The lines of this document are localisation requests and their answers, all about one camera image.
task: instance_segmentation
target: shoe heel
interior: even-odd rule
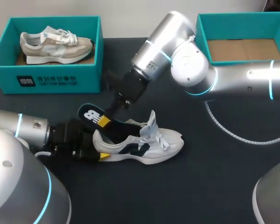
[[[49,60],[47,57],[40,57],[40,56],[26,56],[26,63],[27,64],[45,64],[48,63]]]

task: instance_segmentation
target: shoelace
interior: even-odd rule
[[[61,33],[60,38],[67,37],[67,40],[56,42],[57,44],[67,44],[67,45],[72,46],[78,42],[77,36],[75,34],[72,34],[69,30],[65,31],[63,29],[58,29],[57,33]]]
[[[141,126],[145,127],[145,126],[147,126],[147,123],[142,123]],[[141,137],[141,138],[142,139],[140,140],[140,142],[143,144],[156,141],[159,144],[160,148],[163,150],[166,150],[170,146],[169,143],[166,142],[166,140],[163,138],[162,134],[159,131],[152,133],[150,135],[150,138],[144,138],[144,137]]]

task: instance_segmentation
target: teal shoe box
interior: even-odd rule
[[[95,42],[93,63],[16,65],[20,34],[38,34],[47,26],[69,30]],[[99,16],[14,17],[0,39],[0,88],[4,94],[98,93],[104,39]]]
[[[280,12],[199,14],[195,43],[213,65],[280,60]]]

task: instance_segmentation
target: white wall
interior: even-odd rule
[[[167,12],[261,11],[266,0],[0,0],[0,36],[9,17],[100,15],[104,37],[147,37]]]

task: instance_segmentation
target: white sneaker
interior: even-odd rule
[[[90,39],[77,37],[70,31],[56,30],[49,26],[39,34],[21,33],[20,44],[27,56],[27,64],[75,63],[86,57],[93,49]]]
[[[110,154],[103,161],[121,161],[135,159],[144,164],[163,162],[175,156],[183,147],[182,135],[176,131],[158,128],[155,112],[152,111],[147,123],[128,123],[141,125],[140,136],[128,136],[119,144],[113,144],[96,130],[93,134],[93,145],[98,152]]]

